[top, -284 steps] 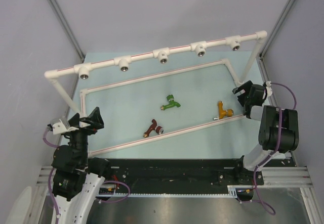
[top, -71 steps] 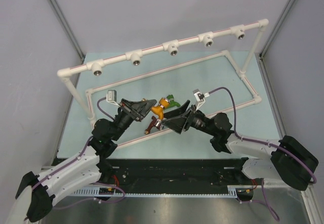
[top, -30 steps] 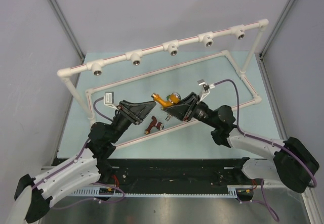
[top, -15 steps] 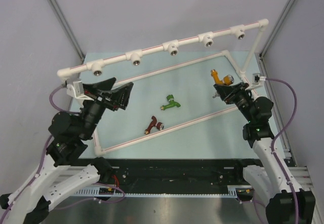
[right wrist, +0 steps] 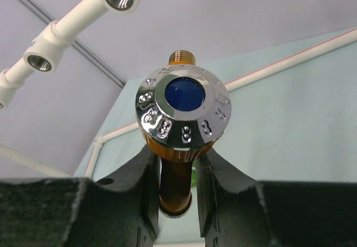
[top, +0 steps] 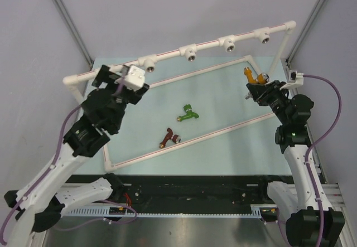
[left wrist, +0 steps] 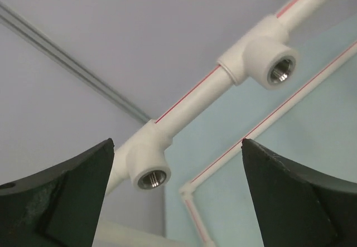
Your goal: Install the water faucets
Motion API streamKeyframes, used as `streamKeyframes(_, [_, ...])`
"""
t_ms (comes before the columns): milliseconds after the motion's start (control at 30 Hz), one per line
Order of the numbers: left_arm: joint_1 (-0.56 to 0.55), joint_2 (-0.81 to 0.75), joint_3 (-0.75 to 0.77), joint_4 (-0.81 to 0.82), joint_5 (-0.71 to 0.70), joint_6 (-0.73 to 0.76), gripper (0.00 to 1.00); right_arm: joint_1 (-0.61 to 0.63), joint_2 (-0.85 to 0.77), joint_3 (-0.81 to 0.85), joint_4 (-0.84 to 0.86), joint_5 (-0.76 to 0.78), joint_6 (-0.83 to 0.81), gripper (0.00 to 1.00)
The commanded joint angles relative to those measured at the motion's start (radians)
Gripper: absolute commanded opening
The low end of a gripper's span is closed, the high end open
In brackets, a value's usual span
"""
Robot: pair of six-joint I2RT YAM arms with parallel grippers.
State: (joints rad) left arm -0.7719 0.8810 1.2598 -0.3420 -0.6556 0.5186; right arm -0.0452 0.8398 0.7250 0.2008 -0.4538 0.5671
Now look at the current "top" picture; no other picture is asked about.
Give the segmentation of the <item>yellow water faucet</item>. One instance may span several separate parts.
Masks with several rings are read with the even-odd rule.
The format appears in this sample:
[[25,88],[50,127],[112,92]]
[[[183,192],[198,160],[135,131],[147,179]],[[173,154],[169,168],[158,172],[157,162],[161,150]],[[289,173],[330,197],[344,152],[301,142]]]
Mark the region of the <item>yellow water faucet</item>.
[[269,82],[269,75],[266,73],[259,74],[256,78],[253,77],[252,71],[249,67],[244,68],[244,75],[247,77],[248,83],[265,85]]

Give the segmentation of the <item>white PVC pipe frame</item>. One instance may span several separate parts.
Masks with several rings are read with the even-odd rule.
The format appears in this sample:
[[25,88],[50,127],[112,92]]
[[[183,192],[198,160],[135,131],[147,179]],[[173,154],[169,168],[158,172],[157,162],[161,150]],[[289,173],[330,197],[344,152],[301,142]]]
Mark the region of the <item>white PVC pipe frame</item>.
[[[273,27],[263,27],[263,28],[256,29],[254,31],[241,33],[241,34],[238,34],[238,35],[228,35],[228,36],[220,37],[220,38],[217,38],[215,40],[208,41],[208,42],[202,42],[202,43],[199,43],[199,44],[193,43],[193,44],[190,44],[190,45],[182,46],[182,47],[180,47],[180,48],[178,48],[176,50],[164,52],[164,53],[161,53],[161,54],[153,54],[153,55],[139,57],[138,59],[133,60],[133,61],[125,62],[125,63],[118,64],[118,65],[110,65],[109,70],[112,71],[112,72],[118,72],[118,71],[121,71],[121,69],[125,65],[133,65],[133,66],[136,66],[136,67],[138,67],[138,66],[144,67],[147,70],[147,72],[152,72],[153,69],[155,68],[155,64],[160,62],[160,61],[163,61],[163,60],[168,60],[168,59],[172,59],[172,58],[175,58],[175,57],[182,56],[182,57],[185,57],[185,59],[187,61],[192,62],[192,61],[194,61],[196,59],[196,53],[198,51],[211,49],[211,48],[214,48],[214,47],[223,47],[225,51],[232,52],[235,49],[235,43],[236,42],[254,38],[254,39],[258,39],[259,42],[261,42],[262,44],[266,44],[270,40],[270,34],[283,31],[284,32],[283,40],[282,40],[282,42],[281,42],[281,44],[280,44],[280,46],[279,46],[279,48],[277,50],[277,53],[276,53],[271,65],[269,67],[268,75],[271,76],[273,74],[277,64],[278,64],[278,60],[281,57],[284,48],[286,47],[287,41],[288,41],[290,35],[292,34],[292,32],[294,31],[295,27],[296,27],[296,22],[295,21],[288,21],[288,22],[285,22],[285,23],[283,23],[281,25],[277,25],[277,26],[273,26]],[[232,60],[232,61],[221,63],[221,64],[214,65],[214,66],[211,66],[211,67],[207,67],[207,68],[204,68],[204,69],[196,70],[196,71],[193,71],[193,72],[188,72],[187,74],[182,74],[180,76],[175,76],[173,78],[166,79],[166,80],[154,83],[154,84],[152,84],[152,87],[155,88],[155,87],[159,87],[159,86],[162,86],[162,85],[174,83],[174,82],[179,81],[179,80],[191,78],[193,76],[198,76],[198,75],[201,75],[201,74],[204,74],[204,73],[207,73],[207,72],[211,72],[211,71],[214,71],[214,70],[222,69],[222,68],[227,67],[227,66],[236,65],[236,64],[241,63],[241,62],[249,63],[251,65],[252,69],[257,74],[261,74],[262,73],[262,70],[260,69],[260,67],[255,63],[254,58],[252,56],[250,56],[250,55],[246,55],[246,56],[244,56],[242,58],[239,58],[239,59],[235,59],[235,60]],[[111,162],[108,146],[105,145],[103,147],[104,170],[106,172],[113,172],[113,171],[115,171],[117,169],[120,169],[120,168],[123,168],[123,167],[127,167],[129,165],[132,165],[132,164],[135,164],[135,163],[138,163],[138,162],[142,162],[142,161],[145,161],[145,160],[150,159],[150,158],[158,157],[158,156],[163,155],[165,153],[170,153],[170,152],[176,151],[178,149],[191,146],[191,145],[196,144],[196,143],[203,142],[205,140],[217,137],[217,136],[225,134],[225,133],[232,132],[232,131],[237,130],[237,129],[241,128],[241,127],[244,127],[244,126],[247,126],[247,125],[251,125],[251,124],[266,120],[266,119],[271,118],[271,117],[272,117],[272,114],[266,114],[266,115],[263,115],[263,116],[260,116],[260,117],[257,117],[257,118],[251,119],[251,120],[247,120],[246,122],[233,125],[231,127],[226,127],[226,128],[221,129],[221,130],[217,130],[217,131],[211,132],[209,134],[202,135],[200,137],[188,140],[186,142],[175,144],[172,147],[162,148],[159,151],[155,151],[155,152],[152,152],[152,153],[149,153],[149,154],[145,154],[143,156],[139,156],[139,157],[130,159],[130,160],[125,161],[125,162],[120,162],[120,163],[117,163],[117,164],[113,164]]]

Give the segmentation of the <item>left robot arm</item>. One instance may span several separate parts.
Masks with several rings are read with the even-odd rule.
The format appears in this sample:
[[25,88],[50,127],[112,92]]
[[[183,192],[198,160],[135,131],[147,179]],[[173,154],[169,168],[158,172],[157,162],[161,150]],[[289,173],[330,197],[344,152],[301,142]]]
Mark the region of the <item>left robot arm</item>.
[[92,82],[94,89],[79,105],[80,119],[68,130],[61,130],[56,153],[48,165],[21,190],[8,191],[4,199],[16,220],[27,216],[30,232],[53,227],[68,212],[92,202],[117,202],[125,193],[124,184],[113,173],[81,186],[77,191],[61,193],[60,187],[85,162],[93,158],[118,134],[128,104],[136,105],[149,90],[145,71],[124,65],[119,74],[101,66]]

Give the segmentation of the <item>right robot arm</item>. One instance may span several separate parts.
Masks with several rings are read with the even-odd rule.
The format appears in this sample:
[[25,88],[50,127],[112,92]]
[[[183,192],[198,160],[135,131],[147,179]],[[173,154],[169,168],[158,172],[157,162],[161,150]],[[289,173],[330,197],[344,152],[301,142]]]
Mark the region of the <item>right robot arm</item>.
[[278,80],[246,85],[248,97],[260,106],[270,107],[281,122],[275,143],[289,165],[296,193],[286,183],[273,181],[258,187],[257,196],[264,203],[273,201],[277,205],[290,246],[334,246],[345,218],[332,208],[314,164],[306,126],[314,103],[303,94],[289,98],[284,86],[285,82]]

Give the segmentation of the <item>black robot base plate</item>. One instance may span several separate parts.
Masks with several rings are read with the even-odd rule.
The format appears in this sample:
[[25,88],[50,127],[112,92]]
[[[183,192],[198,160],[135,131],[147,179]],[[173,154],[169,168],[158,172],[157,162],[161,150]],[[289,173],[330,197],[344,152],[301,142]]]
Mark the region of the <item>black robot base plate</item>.
[[116,176],[115,202],[140,214],[249,214],[268,204],[267,185],[279,176]]

